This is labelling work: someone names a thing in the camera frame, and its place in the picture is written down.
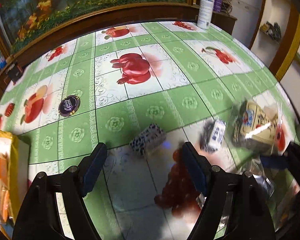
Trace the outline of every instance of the metal bolt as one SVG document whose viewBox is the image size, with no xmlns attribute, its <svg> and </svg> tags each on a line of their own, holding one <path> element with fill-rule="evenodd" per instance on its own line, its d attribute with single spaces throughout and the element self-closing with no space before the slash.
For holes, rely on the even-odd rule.
<svg viewBox="0 0 300 240">
<path fill-rule="evenodd" d="M 213 171 L 215 171 L 215 172 L 219 172 L 219 171 L 220 171 L 220 167 L 219 167 L 218 165 L 213 165 L 213 166 L 211 167 L 211 169 L 212 169 Z"/>
<path fill-rule="evenodd" d="M 70 172 L 76 172 L 77 169 L 78 169 L 77 166 L 71 166 L 71 167 L 69 168 L 69 171 L 70 171 Z"/>
<path fill-rule="evenodd" d="M 43 171 L 39 172 L 37 174 L 37 178 L 42 179 L 45 176 L 45 173 Z"/>
<path fill-rule="evenodd" d="M 250 178 L 250 177 L 252 176 L 252 173 L 251 173 L 250 171 L 245 171 L 244 174 L 245 174 L 248 178 Z"/>
</svg>

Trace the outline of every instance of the blue gripper pad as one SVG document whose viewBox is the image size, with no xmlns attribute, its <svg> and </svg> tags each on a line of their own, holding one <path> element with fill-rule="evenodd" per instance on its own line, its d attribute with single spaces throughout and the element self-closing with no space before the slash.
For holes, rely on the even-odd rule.
<svg viewBox="0 0 300 240">
<path fill-rule="evenodd" d="M 84 157 L 79 163 L 78 177 L 81 184 L 81 197 L 85 197 L 93 190 L 106 158 L 107 146 L 104 143 L 98 143 L 92 153 Z"/>
<path fill-rule="evenodd" d="M 189 172 L 195 189 L 204 196 L 208 195 L 211 165 L 204 156 L 200 156 L 191 142 L 182 146 L 182 159 Z"/>
</svg>

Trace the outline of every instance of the white plastic bottle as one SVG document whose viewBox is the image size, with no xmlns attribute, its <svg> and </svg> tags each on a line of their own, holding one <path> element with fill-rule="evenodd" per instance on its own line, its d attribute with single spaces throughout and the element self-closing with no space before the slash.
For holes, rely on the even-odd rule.
<svg viewBox="0 0 300 240">
<path fill-rule="evenodd" d="M 197 25 L 201 29 L 208 29 L 210 26 L 214 0 L 200 0 L 200 9 Z"/>
</svg>

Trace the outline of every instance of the green and white tablecloth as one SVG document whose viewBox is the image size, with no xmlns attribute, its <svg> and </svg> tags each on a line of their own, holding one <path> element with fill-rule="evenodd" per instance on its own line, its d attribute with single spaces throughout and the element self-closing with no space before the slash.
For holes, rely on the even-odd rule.
<svg viewBox="0 0 300 240">
<path fill-rule="evenodd" d="M 171 209 L 161 210 L 154 196 L 167 182 L 172 153 L 190 141 L 205 155 L 199 147 L 203 123 L 215 117 L 229 123 L 235 102 L 253 97 L 261 107 L 282 103 L 288 136 L 300 144 L 291 103 L 268 68 L 218 27 L 204 31 L 186 24 L 190 29 L 174 22 L 137 23 L 118 28 L 128 30 L 121 37 L 110 34 L 113 37 L 105 39 L 110 32 L 97 31 L 69 41 L 61 54 L 53 49 L 31 63 L 0 101 L 1 129 L 31 143 L 31 181 L 39 171 L 51 175 L 77 165 L 98 142 L 106 143 L 106 165 L 84 199 L 102 239 L 188 237 L 193 224 L 174 218 Z M 231 60 L 221 59 L 218 51 Z M 118 84 L 122 69 L 112 68 L 110 61 L 128 53 L 148 62 L 149 73 L 145 80 L 129 77 L 130 81 Z M 40 113 L 23 122 L 25 101 L 43 86 Z M 73 116 L 64 118 L 58 106 L 69 95 L 79 96 L 81 104 Z M 15 108 L 5 117 L 10 103 Z M 127 144 L 150 123 L 164 129 L 167 140 L 146 160 Z M 248 150 L 233 147 L 226 136 L 222 149 L 207 157 L 211 164 L 236 172 L 250 156 Z M 288 171 L 273 171 L 272 179 L 277 188 L 268 205 L 277 224 L 296 183 Z M 60 194 L 58 206 L 64 231 L 71 236 Z"/>
</svg>

